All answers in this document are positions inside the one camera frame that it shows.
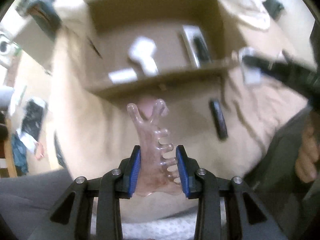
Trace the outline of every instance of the human hand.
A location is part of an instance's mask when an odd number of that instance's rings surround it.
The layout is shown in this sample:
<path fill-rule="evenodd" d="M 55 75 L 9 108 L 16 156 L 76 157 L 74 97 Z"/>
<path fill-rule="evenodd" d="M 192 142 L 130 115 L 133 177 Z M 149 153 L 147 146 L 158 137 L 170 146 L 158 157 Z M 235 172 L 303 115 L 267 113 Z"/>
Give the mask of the human hand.
<path fill-rule="evenodd" d="M 315 163 L 319 161 L 320 145 L 317 142 L 315 127 L 319 127 L 320 116 L 310 112 L 302 132 L 302 145 L 295 163 L 295 171 L 301 181 L 308 183 L 317 178 Z"/>

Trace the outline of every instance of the gray pants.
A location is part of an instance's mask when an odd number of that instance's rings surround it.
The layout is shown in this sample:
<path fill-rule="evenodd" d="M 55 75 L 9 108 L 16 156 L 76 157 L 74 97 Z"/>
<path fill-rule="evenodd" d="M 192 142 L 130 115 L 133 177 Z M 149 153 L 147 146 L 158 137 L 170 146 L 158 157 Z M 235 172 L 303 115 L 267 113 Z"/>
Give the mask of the gray pants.
<path fill-rule="evenodd" d="M 247 183 L 251 186 L 257 182 L 260 183 L 258 195 L 276 217 L 287 236 L 292 236 L 294 224 L 297 223 L 299 216 L 295 213 L 298 205 L 297 199 L 293 198 L 292 201 L 288 201 L 291 197 L 289 190 L 286 194 L 283 191 L 276 190 L 275 192 L 272 189 L 275 189 L 274 186 L 282 181 L 287 185 L 288 178 L 294 174 L 294 162 L 301 145 L 301 132 L 308 112 L 308 109 L 301 111 L 276 133 L 267 156 L 246 178 Z M 19 240 L 27 240 L 41 218 L 71 182 L 72 179 L 67 170 L 37 176 L 0 179 L 0 217 L 3 217 L 7 226 Z M 284 201 L 277 204 L 277 201 L 273 200 L 279 199 L 279 196 Z"/>

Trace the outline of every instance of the blue cloth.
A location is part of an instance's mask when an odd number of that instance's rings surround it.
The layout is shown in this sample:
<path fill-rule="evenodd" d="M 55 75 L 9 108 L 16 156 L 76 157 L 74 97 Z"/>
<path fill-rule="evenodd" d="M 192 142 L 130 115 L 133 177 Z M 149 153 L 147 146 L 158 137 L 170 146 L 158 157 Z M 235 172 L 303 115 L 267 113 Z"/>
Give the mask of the blue cloth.
<path fill-rule="evenodd" d="M 12 154 L 14 165 L 20 167 L 21 172 L 24 174 L 28 173 L 28 163 L 27 163 L 27 148 L 20 141 L 17 134 L 13 134 L 11 138 Z"/>

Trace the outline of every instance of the beige floor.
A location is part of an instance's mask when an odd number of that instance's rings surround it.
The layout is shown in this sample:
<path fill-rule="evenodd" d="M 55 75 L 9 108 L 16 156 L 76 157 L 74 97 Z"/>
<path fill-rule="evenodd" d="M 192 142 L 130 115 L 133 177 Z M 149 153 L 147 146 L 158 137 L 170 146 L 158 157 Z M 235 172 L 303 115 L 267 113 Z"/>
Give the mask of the beige floor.
<path fill-rule="evenodd" d="M 17 107 L 12 116 L 12 129 L 15 130 L 21 125 L 24 116 L 23 108 L 27 101 L 35 96 L 43 99 L 47 103 L 50 101 L 51 93 L 51 76 L 44 72 L 44 69 L 27 53 L 22 52 L 22 57 L 18 66 L 18 73 L 15 86 L 26 85 L 27 89 L 23 96 L 21 105 Z M 35 156 L 27 152 L 27 162 L 29 174 L 38 174 L 59 168 L 55 158 L 55 150 L 53 144 L 54 125 L 52 113 L 48 111 L 40 134 L 40 142 L 44 146 L 44 158 L 36 160 Z"/>

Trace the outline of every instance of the pink object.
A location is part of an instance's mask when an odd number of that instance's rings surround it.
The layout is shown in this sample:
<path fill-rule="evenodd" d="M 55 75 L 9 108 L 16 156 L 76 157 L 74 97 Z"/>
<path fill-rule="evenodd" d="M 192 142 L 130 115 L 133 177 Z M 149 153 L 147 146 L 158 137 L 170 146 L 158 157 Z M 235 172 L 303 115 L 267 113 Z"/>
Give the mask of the pink object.
<path fill-rule="evenodd" d="M 167 129 L 159 129 L 158 122 L 166 109 L 162 99 L 156 100 L 152 114 L 144 120 L 140 116 L 135 104 L 128 104 L 128 113 L 137 129 L 140 150 L 141 166 L 135 193 L 148 196 L 153 192 L 166 192 L 179 195 L 182 192 L 181 184 L 174 182 L 179 177 L 178 170 L 168 171 L 168 167 L 176 165 L 176 158 L 164 158 L 163 154 L 173 150 L 173 144 L 161 144 L 160 138 L 169 134 Z"/>

